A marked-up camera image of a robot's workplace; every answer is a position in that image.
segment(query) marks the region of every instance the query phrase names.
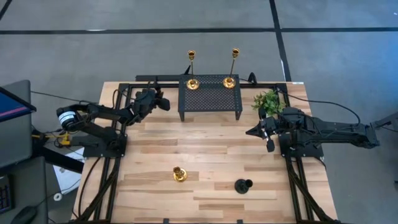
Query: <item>monitor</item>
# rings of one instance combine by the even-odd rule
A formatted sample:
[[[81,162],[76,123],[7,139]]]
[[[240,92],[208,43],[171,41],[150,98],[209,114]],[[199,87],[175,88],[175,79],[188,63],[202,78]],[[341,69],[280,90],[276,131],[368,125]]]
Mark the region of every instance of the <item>monitor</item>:
[[[0,87],[0,122],[36,111],[36,107]]]

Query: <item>wooden table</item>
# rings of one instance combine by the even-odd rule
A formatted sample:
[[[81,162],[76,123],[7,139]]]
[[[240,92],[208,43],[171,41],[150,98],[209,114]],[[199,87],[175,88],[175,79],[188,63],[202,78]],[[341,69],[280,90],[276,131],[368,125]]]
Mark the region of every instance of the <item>wooden table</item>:
[[[101,104],[112,106],[112,93],[118,85],[104,83]],[[289,94],[307,98],[303,84],[287,83],[287,87]],[[259,121],[257,111],[251,108],[253,96],[268,90],[241,90],[243,112],[239,121],[234,112],[201,112],[186,113],[184,123],[177,111],[178,89],[162,90],[171,110],[156,109],[142,123],[127,127],[128,145],[121,160],[112,222],[162,223],[163,218],[169,218],[171,223],[236,223],[238,219],[245,223],[294,223],[286,164],[277,136],[275,151],[268,153],[265,141],[245,134]],[[290,98],[290,104],[311,114],[307,102]],[[111,125],[103,119],[96,123]],[[86,161],[82,180],[95,160]],[[103,161],[97,163],[88,180],[82,210],[97,194]],[[303,163],[310,193],[326,214],[337,218],[325,168],[314,158],[303,158]],[[187,170],[184,183],[173,180],[174,166]],[[241,195],[234,190],[238,179],[254,182],[248,193]],[[83,181],[80,184],[75,213]],[[299,190],[298,194],[306,218]],[[102,218],[107,204],[105,195]]]

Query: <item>small plant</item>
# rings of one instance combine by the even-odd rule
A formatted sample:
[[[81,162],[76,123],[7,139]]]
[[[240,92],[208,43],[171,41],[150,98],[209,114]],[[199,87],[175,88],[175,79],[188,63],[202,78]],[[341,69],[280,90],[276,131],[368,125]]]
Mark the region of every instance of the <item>small plant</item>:
[[[285,107],[284,103],[278,103],[278,96],[274,90],[260,93],[254,97],[254,105],[252,105],[254,110],[259,108],[264,108],[269,116],[281,113]]]

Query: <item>gold candlestick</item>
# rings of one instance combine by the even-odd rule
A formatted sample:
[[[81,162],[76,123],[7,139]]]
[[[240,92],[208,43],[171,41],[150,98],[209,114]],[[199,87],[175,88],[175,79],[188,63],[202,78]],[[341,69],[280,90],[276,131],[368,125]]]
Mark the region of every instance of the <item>gold candlestick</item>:
[[[235,59],[238,57],[240,53],[240,50],[238,48],[233,48],[232,49],[232,66],[231,66],[231,72],[229,73],[229,77],[224,78],[223,80],[223,85],[225,88],[234,88],[236,85],[236,81],[234,78],[232,78],[232,72],[234,70],[234,64],[235,64]]]
[[[187,171],[185,171],[185,169],[183,169],[183,168],[174,167],[173,168],[173,177],[174,177],[174,180],[177,182],[184,182],[188,177]]]
[[[190,90],[196,90],[197,88],[199,88],[199,81],[193,78],[193,59],[195,58],[195,54],[196,52],[194,50],[188,51],[188,58],[191,62],[191,79],[187,81],[187,87]]]

